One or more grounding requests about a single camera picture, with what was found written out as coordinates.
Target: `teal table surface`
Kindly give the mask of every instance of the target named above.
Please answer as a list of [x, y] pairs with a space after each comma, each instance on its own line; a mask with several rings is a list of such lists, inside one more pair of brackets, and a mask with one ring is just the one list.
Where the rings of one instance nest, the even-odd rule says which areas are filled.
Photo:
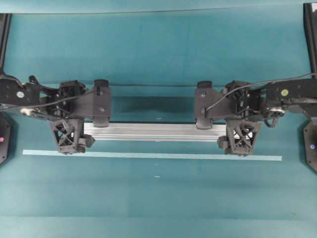
[[[194, 122], [198, 81], [221, 87], [310, 72], [302, 4], [280, 2], [14, 14], [5, 71], [22, 82], [35, 75], [45, 85], [108, 79], [112, 121]], [[317, 237], [317, 174], [305, 164], [303, 115], [261, 128], [255, 155], [282, 161], [23, 155], [55, 150], [49, 123], [7, 116], [13, 133], [0, 166], [0, 237]], [[205, 142], [97, 141], [88, 151], [223, 153]]]

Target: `light blue tape line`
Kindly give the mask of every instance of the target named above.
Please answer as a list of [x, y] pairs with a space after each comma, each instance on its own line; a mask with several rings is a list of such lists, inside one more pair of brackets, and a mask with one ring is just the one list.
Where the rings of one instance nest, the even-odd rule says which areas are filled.
[[103, 157], [103, 158], [143, 158], [143, 159], [191, 159], [191, 160], [253, 160], [253, 161], [282, 161], [282, 156], [249, 155], [206, 155], [206, 154], [165, 154], [165, 153], [114, 153], [114, 152], [86, 152], [73, 155], [63, 155], [54, 150], [23, 150], [23, 155], [42, 156], [75, 156], [75, 157]]

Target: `aluminum extrusion bar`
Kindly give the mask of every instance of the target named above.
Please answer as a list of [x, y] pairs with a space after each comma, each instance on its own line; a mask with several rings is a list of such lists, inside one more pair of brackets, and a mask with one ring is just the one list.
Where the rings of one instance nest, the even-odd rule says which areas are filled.
[[108, 127], [94, 127], [85, 123], [84, 133], [96, 140], [216, 142], [226, 135], [226, 125], [197, 130], [195, 124], [109, 123]]

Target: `black cable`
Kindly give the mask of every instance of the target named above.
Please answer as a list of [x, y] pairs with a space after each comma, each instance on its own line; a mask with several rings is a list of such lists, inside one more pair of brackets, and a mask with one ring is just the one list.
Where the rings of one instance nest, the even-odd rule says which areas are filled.
[[226, 93], [225, 95], [223, 95], [221, 98], [219, 98], [215, 103], [213, 103], [212, 105], [210, 105], [209, 107], [206, 108], [206, 112], [209, 111], [211, 108], [213, 108], [214, 106], [216, 106], [218, 103], [220, 103], [223, 99], [225, 99], [227, 96], [229, 96], [230, 94], [234, 93], [235, 91], [238, 91], [240, 89], [243, 88], [249, 88], [255, 85], [259, 85], [259, 84], [264, 84], [264, 83], [279, 83], [279, 82], [285, 82], [285, 81], [291, 81], [291, 80], [298, 80], [298, 79], [302, 79], [303, 77], [306, 76], [312, 76], [312, 75], [317, 75], [317, 73], [306, 73], [303, 74], [301, 76], [297, 76], [297, 77], [293, 77], [293, 78], [285, 78], [285, 79], [273, 79], [273, 80], [266, 80], [266, 81], [261, 81], [261, 82], [255, 82], [255, 83], [250, 83], [248, 85], [244, 85], [241, 87], [237, 87], [233, 90], [231, 90], [230, 92]]
[[77, 98], [80, 98], [80, 97], [85, 96], [85, 95], [90, 94], [90, 93], [93, 93], [93, 91], [90, 91], [88, 93], [81, 94], [81, 95], [78, 95], [78, 96], [73, 96], [73, 97], [69, 97], [69, 98], [59, 99], [57, 101], [50, 102], [50, 103], [37, 104], [37, 105], [27, 105], [27, 106], [8, 107], [8, 108], [1, 109], [0, 112], [7, 111], [7, 110], [10, 110], [10, 109], [13, 109], [13, 108], [40, 108], [40, 107], [47, 107], [47, 106], [51, 106], [51, 105], [55, 105], [55, 104], [61, 103], [63, 101], [69, 101], [69, 100], [77, 99]]

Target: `black mounting plate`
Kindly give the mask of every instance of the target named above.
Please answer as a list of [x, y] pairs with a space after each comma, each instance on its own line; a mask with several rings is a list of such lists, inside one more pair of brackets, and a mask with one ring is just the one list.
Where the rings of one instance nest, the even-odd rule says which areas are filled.
[[8, 147], [10, 142], [11, 125], [0, 113], [0, 164], [8, 157]]
[[317, 125], [308, 123], [303, 129], [306, 163], [317, 172]]

